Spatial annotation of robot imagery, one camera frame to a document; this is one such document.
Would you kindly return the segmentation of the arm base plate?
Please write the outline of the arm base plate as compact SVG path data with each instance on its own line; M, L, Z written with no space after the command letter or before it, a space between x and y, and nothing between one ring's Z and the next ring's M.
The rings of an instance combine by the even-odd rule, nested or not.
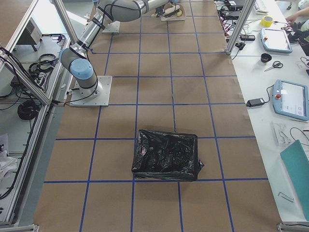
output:
M92 88L81 88L78 82L75 82L74 90L71 95L70 106L74 107L95 107L109 105L110 92L112 85L112 76L98 76L98 84Z
M109 23L101 33L102 34L118 33L119 30L120 30L120 22L115 21L115 22Z

